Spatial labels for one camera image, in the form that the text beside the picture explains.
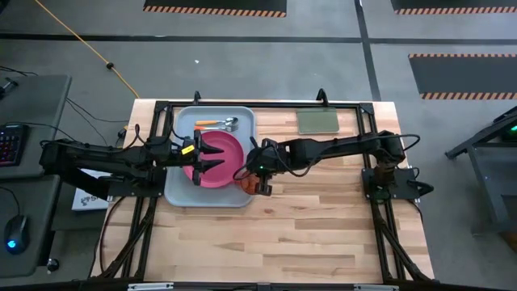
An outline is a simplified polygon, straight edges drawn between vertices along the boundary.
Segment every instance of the gray floor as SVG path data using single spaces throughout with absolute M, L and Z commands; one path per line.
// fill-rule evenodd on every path
M 84 34 L 167 36 L 360 37 L 352 0 L 289 0 L 286 19 L 141 12 L 141 0 L 46 0 L 68 25 Z M 363 0 L 368 34 L 397 39 L 517 38 L 515 14 L 397 16 L 389 0 Z M 65 33 L 31 0 L 12 2 L 0 15 L 0 32 Z M 409 151 L 421 180 L 435 186 L 422 199 L 424 226 L 437 279 L 446 283 L 517 289 L 517 255 L 498 236 L 474 238 L 470 229 L 488 220 L 468 158 L 443 152 L 470 137 L 515 101 L 421 100 L 409 53 L 515 53 L 517 46 L 372 45 L 383 101 L 393 101 L 404 133 L 422 142 Z M 334 100 L 372 100 L 362 44 L 238 42 L 92 42 L 144 98 L 313 99 L 320 87 Z M 0 64 L 39 74 L 71 74 L 69 97 L 108 119 L 127 119 L 133 96 L 78 42 L 2 40 Z M 114 143 L 117 124 L 94 122 Z M 102 140 L 70 108 L 61 128 L 82 141 Z M 67 264 L 51 276 L 1 285 L 84 278 L 98 232 L 66 231 L 53 253 Z

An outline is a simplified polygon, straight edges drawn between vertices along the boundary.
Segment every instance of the yellow cable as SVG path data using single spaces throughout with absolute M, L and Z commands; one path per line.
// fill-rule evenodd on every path
M 70 33 L 72 33 L 75 37 L 78 38 L 78 40 L 80 40 L 85 46 L 87 46 L 89 49 L 91 49 L 92 52 L 94 52 L 101 60 L 104 61 L 104 63 L 109 64 L 110 62 L 107 61 L 99 52 L 97 52 L 95 50 L 95 48 L 92 48 L 91 45 L 89 45 L 87 42 L 84 41 L 83 38 L 81 38 L 77 33 L 75 33 L 70 27 L 66 26 L 66 24 L 64 24 L 62 21 L 60 21 L 57 16 L 55 16 L 49 9 L 47 9 L 47 7 L 45 7 L 43 4 L 41 4 L 40 1 L 38 0 L 34 0 L 36 1 L 36 3 L 38 3 L 39 6 L 41 6 L 41 8 L 43 8 L 45 11 L 47 11 L 47 13 L 52 16 L 60 25 L 62 25 L 64 28 L 66 28 L 66 30 L 68 30 Z M 135 91 L 135 89 L 133 89 L 131 87 L 131 85 L 129 85 L 129 83 L 122 77 L 122 75 L 119 73 L 119 71 L 117 71 L 115 69 L 114 66 L 112 66 L 110 68 L 110 70 L 112 70 L 113 72 L 115 72 L 115 74 L 117 75 L 117 77 L 119 77 L 120 81 L 122 81 L 122 83 L 129 89 L 131 90 L 131 92 L 135 95 L 135 97 L 137 97 L 137 99 L 140 98 L 140 96 L 138 95 L 138 93 Z

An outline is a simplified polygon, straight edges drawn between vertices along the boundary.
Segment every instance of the black mouse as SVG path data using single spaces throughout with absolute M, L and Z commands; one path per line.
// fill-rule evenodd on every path
M 3 237 L 6 249 L 13 255 L 23 253 L 29 244 L 28 218 L 17 215 L 11 218 L 4 229 Z

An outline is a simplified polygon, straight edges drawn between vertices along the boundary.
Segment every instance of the pink plate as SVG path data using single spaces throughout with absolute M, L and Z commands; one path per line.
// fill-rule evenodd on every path
M 233 173 L 244 163 L 244 150 L 241 143 L 230 133 L 214 130 L 201 134 L 203 141 L 224 151 L 220 154 L 201 154 L 204 160 L 222 159 L 221 165 L 201 174 L 201 187 L 219 188 L 233 182 Z M 192 166 L 183 167 L 188 179 L 192 179 Z

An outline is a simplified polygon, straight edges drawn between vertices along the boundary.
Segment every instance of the hazard tape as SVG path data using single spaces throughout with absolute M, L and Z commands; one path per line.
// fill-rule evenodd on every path
M 286 13 L 282 11 L 254 11 L 241 9 L 217 9 L 217 8 L 194 8 L 194 7 L 173 7 L 173 6 L 144 6 L 146 12 L 186 13 L 202 15 L 232 15 L 232 16 L 260 16 L 283 18 Z
M 398 15 L 450 15 L 479 13 L 515 13 L 517 7 L 456 7 L 456 8 L 408 8 L 395 10 Z
M 423 93 L 425 100 L 511 100 L 517 93 Z
M 517 57 L 515 53 L 411 53 L 413 57 Z

